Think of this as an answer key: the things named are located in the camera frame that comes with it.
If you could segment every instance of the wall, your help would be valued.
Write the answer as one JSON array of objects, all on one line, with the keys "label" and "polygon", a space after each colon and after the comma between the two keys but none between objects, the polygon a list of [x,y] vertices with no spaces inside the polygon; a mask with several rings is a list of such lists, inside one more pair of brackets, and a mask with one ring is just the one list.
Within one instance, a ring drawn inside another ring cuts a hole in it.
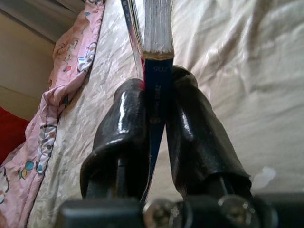
[{"label": "wall", "polygon": [[0,13],[0,106],[31,119],[47,88],[54,43]]}]

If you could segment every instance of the bed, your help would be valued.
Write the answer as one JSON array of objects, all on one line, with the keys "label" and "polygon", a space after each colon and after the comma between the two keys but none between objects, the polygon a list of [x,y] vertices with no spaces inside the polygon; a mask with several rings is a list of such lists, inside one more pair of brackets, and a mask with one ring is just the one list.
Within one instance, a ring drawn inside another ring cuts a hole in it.
[{"label": "bed", "polygon": [[[97,127],[118,86],[136,77],[120,1],[104,6],[92,70],[60,116],[28,227],[52,227],[59,206],[81,198],[79,171]],[[174,64],[196,76],[251,175],[253,192],[304,190],[303,10],[301,0],[173,3]],[[159,197],[181,198],[171,180],[166,134],[148,199]]]}]

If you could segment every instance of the red fabric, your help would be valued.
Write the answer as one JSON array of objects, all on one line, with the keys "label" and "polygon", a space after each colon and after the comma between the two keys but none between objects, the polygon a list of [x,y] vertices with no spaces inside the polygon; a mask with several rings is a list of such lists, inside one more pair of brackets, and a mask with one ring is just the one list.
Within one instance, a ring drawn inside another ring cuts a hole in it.
[{"label": "red fabric", "polygon": [[28,123],[0,107],[0,164],[25,141],[24,132]]}]

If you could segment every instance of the metal screw head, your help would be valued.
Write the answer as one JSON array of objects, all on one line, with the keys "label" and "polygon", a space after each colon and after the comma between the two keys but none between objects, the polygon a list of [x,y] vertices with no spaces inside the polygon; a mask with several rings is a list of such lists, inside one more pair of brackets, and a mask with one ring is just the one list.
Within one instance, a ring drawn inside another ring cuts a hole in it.
[{"label": "metal screw head", "polygon": [[260,222],[253,206],[243,197],[227,195],[219,199],[223,213],[241,228],[259,228]]},{"label": "metal screw head", "polygon": [[147,228],[181,228],[178,206],[166,199],[148,202],[142,212]]}]

